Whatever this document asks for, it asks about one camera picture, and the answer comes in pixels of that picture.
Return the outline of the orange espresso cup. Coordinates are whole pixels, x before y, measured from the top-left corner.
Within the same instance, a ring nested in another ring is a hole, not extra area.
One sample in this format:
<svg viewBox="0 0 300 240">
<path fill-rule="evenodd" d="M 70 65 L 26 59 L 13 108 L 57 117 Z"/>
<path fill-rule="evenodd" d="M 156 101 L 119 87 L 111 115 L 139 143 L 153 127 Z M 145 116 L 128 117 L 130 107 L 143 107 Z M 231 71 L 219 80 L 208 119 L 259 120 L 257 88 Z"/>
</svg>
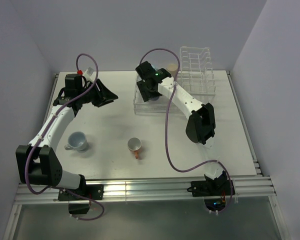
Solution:
<svg viewBox="0 0 300 240">
<path fill-rule="evenodd" d="M 140 160 L 140 150 L 142 148 L 142 141 L 137 137 L 132 137 L 127 142 L 128 149 L 134 154 L 137 160 Z"/>
</svg>

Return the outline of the pale blue teacup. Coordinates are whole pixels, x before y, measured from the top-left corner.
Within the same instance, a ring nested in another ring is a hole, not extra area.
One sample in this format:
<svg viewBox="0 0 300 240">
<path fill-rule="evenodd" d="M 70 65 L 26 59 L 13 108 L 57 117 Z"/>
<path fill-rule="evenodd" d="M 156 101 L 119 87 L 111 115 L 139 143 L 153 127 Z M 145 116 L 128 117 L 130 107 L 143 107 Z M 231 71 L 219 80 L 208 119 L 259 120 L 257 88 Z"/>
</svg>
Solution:
<svg viewBox="0 0 300 240">
<path fill-rule="evenodd" d="M 73 132 L 68 138 L 67 138 L 67 144 L 64 146 L 64 149 L 69 150 L 75 150 L 77 152 L 86 151 L 89 147 L 87 137 L 86 135 L 81 132 Z"/>
</svg>

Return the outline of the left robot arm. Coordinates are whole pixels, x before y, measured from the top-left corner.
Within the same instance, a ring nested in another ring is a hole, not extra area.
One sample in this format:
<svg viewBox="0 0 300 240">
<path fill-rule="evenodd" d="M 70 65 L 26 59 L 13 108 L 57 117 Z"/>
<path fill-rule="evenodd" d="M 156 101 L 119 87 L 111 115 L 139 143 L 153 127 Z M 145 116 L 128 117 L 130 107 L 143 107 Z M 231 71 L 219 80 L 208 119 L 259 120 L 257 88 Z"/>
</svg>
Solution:
<svg viewBox="0 0 300 240">
<path fill-rule="evenodd" d="M 64 78 L 65 86 L 52 103 L 49 117 L 39 133 L 27 144 L 16 149 L 16 161 L 20 181 L 35 195 L 33 185 L 59 189 L 76 200 L 88 195 L 86 179 L 81 174 L 63 170 L 55 153 L 66 128 L 77 116 L 84 104 L 100 108 L 117 100 L 100 79 L 94 81 L 88 73 L 70 73 Z"/>
</svg>

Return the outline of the purple tumbler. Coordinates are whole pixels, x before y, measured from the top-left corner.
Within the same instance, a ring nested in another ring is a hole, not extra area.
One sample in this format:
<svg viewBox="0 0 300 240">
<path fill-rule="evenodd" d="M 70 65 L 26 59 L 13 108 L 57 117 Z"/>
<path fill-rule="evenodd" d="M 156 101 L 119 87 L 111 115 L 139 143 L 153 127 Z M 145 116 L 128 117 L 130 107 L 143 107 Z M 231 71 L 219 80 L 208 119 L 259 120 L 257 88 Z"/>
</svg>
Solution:
<svg viewBox="0 0 300 240">
<path fill-rule="evenodd" d="M 156 96 L 150 99 L 151 102 L 155 102 L 160 99 L 160 96 Z"/>
</svg>

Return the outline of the beige tall tumbler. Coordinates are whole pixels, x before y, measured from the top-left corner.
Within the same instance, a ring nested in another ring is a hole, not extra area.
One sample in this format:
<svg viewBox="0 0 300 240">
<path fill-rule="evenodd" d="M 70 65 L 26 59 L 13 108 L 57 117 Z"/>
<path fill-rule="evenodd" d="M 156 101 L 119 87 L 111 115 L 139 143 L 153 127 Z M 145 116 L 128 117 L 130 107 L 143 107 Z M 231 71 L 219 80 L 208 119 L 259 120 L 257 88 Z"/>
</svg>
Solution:
<svg viewBox="0 0 300 240">
<path fill-rule="evenodd" d="M 178 65 L 175 63 L 170 63 L 168 64 L 168 66 L 166 67 L 166 70 L 171 74 L 171 76 L 174 78 L 178 72 L 179 72 L 179 68 Z"/>
</svg>

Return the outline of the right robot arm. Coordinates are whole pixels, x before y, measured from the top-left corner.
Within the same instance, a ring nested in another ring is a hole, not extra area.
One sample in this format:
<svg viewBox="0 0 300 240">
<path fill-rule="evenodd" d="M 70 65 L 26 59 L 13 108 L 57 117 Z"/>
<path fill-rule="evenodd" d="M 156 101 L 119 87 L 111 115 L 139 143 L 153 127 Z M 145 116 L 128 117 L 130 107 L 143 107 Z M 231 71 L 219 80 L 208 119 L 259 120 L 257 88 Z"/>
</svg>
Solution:
<svg viewBox="0 0 300 240">
<path fill-rule="evenodd" d="M 203 145 L 215 136 L 216 120 L 213 105 L 202 103 L 192 97 L 177 83 L 176 76 L 172 76 L 164 68 L 153 68 L 148 61 L 140 63 L 135 71 L 140 77 L 140 81 L 137 81 L 136 84 L 144 102 L 160 96 L 168 99 L 164 124 L 164 144 L 166 157 L 172 169 L 179 173 L 188 173 L 201 166 L 208 165 L 212 167 L 213 172 L 206 172 L 204 175 L 207 189 L 204 194 L 221 197 L 229 195 L 232 198 L 235 193 L 233 181 L 228 170 L 220 161 L 209 159 L 189 169 L 182 170 L 175 167 L 170 158 L 168 121 L 171 104 L 174 104 L 186 117 L 185 133 L 189 140 L 195 144 Z"/>
</svg>

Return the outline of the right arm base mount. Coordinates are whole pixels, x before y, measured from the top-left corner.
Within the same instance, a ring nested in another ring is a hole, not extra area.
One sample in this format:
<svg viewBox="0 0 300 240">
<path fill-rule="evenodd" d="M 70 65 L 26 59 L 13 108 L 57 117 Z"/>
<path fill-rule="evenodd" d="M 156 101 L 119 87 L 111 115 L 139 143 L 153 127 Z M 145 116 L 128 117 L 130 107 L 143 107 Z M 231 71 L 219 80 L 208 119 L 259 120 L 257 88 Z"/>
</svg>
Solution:
<svg viewBox="0 0 300 240">
<path fill-rule="evenodd" d="M 186 189 L 192 197 L 212 197 L 204 200 L 205 207 L 211 213 L 219 214 L 227 206 L 228 201 L 232 200 L 235 188 L 231 181 L 206 179 L 199 181 L 191 181 L 190 187 Z"/>
</svg>

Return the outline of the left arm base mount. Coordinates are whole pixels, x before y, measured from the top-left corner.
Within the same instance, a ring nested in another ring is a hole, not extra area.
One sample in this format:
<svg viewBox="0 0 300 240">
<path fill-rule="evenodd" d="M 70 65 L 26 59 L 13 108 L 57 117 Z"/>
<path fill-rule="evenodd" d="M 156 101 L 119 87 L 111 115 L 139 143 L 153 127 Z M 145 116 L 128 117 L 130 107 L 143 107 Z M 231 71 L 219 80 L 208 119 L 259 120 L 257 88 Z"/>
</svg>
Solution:
<svg viewBox="0 0 300 240">
<path fill-rule="evenodd" d="M 92 209 L 92 204 L 103 199 L 104 185 L 92 184 L 87 185 L 84 190 L 59 190 L 57 200 L 59 202 L 68 202 L 68 212 L 73 216 L 81 217 L 86 215 Z M 71 203 L 73 201 L 88 201 L 88 203 Z"/>
</svg>

